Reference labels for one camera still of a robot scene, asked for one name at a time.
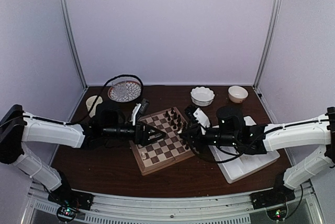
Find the white chess queen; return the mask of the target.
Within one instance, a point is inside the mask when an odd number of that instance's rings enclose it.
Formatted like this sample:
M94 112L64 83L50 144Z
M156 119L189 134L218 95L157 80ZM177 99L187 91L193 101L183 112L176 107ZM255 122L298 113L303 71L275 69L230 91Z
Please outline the white chess queen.
M147 159L147 156L146 156L146 153L145 152L141 152L141 158L143 160L146 160Z

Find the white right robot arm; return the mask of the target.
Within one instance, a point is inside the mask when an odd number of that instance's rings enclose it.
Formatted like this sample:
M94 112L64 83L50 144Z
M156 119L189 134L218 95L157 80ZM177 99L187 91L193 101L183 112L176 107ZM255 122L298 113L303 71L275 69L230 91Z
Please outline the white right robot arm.
M316 118L288 123L248 126L242 111L231 106L216 111L218 126L213 127L207 115L195 106L188 106L185 113L189 118L180 133L190 149L201 157L204 147L233 147L234 154L226 162L240 156L261 155L277 149L318 145L318 148L295 166L278 175L268 198L279 204L300 184L327 167L334 166L334 107Z

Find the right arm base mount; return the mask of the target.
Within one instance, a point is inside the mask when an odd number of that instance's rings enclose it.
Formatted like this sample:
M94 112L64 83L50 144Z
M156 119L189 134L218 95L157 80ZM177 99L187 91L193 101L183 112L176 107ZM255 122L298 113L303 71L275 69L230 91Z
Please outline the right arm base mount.
M295 199L294 190L284 186L284 172L278 174L273 188L250 194L253 209L272 207L266 211L267 216L272 221L284 222L295 214L302 203L304 189L302 184L299 186L301 189L299 202L294 210L289 211L287 203Z

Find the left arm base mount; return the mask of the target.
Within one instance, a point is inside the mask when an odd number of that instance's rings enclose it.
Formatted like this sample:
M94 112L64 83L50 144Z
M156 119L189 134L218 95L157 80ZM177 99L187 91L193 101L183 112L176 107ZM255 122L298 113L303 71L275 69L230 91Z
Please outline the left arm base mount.
M50 191L44 186L48 193L48 200L57 203L60 207L56 211L56 217L63 223L73 221L80 210L90 210L94 196L90 193L74 191L65 175L58 171L61 178L61 185Z

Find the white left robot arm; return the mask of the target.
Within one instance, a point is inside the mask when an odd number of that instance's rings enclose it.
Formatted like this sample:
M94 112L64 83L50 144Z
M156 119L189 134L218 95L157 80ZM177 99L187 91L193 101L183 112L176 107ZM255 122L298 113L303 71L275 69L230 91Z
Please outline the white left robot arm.
M75 201L75 193L65 175L41 161L26 143L54 143L93 150L109 139L116 139L147 146L166 136L165 132L139 120L148 105L145 99L137 103L130 120L126 120L116 102L105 101L96 106L95 115L84 124L37 117L14 105L1 120L1 163L18 167L54 193L62 204L70 205Z

